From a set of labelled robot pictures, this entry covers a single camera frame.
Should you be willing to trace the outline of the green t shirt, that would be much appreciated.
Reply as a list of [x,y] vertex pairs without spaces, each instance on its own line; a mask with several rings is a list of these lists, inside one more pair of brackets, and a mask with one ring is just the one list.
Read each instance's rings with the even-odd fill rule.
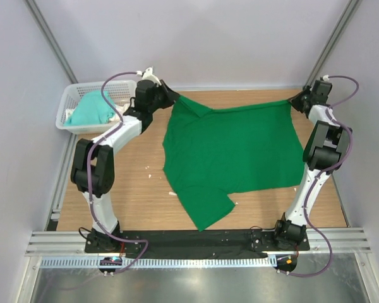
[[231,194],[297,186],[304,172],[285,100],[213,109],[181,97],[163,147],[165,176],[199,231],[233,210]]

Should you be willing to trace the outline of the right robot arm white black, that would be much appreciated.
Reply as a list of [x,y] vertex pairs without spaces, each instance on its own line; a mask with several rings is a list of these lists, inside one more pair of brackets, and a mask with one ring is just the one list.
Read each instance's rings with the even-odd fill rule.
[[[351,95],[334,104],[327,100],[332,91],[332,79],[345,79],[355,84]],[[334,116],[334,107],[351,99],[359,90],[359,83],[349,76],[322,76],[313,85],[289,99],[298,112],[314,124],[304,148],[304,174],[292,205],[277,221],[272,234],[273,245],[280,250],[297,248],[306,239],[306,228],[311,224],[310,213],[323,185],[346,161],[352,150],[352,129]]]

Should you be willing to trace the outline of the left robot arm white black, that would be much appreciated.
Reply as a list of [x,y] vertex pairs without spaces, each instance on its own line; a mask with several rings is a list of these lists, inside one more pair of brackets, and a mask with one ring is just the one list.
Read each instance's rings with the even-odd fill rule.
[[140,80],[120,122],[92,140],[80,139],[75,148],[71,181],[86,199],[93,225],[85,252],[113,253],[123,243],[111,201],[115,181],[114,157],[152,123],[153,113],[174,105],[179,94],[162,80]]

